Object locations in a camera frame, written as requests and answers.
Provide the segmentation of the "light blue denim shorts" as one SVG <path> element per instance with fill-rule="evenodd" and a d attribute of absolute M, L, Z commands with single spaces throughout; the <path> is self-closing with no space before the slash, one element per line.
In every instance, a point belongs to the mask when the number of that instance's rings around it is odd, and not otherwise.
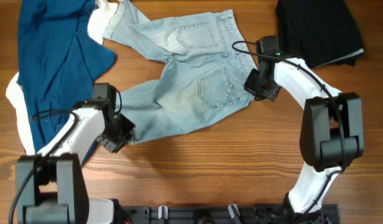
<path fill-rule="evenodd" d="M 252 101 L 244 83 L 256 65 L 232 10 L 150 20 L 121 1 L 104 37 L 165 65 L 121 95 L 133 144 L 211 126 Z"/>

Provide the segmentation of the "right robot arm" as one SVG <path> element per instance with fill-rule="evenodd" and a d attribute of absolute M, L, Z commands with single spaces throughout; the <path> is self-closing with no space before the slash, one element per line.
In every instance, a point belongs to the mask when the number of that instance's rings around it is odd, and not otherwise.
<path fill-rule="evenodd" d="M 303 109 L 300 153 L 303 167 L 281 204 L 258 204 L 255 223 L 339 223 L 337 205 L 323 204 L 335 178 L 364 152 L 362 105 L 315 75 L 302 58 L 280 50 L 276 36 L 253 43 L 259 66 L 244 89 L 256 101 L 274 101 L 285 89 Z"/>

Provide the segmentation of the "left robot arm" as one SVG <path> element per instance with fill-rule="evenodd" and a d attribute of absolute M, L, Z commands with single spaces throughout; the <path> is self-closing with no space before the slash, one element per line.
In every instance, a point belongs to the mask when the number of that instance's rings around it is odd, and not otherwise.
<path fill-rule="evenodd" d="M 68 112 L 62 130 L 34 156 L 16 163 L 16 194 L 9 223 L 130 223 L 116 199 L 90 199 L 81 163 L 94 142 L 118 152 L 134 124 L 116 109 L 120 92 L 108 83 L 93 87 L 89 100 Z"/>

